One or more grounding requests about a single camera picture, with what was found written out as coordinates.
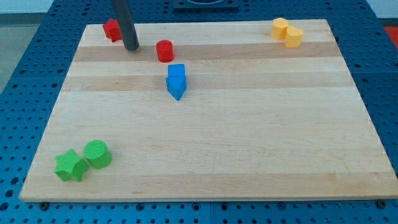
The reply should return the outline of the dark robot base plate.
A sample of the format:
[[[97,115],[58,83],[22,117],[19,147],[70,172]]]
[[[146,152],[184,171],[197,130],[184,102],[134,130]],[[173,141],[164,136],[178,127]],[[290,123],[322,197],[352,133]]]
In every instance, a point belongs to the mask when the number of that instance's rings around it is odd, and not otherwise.
[[[232,9],[238,10],[240,0],[172,0],[174,11]]]

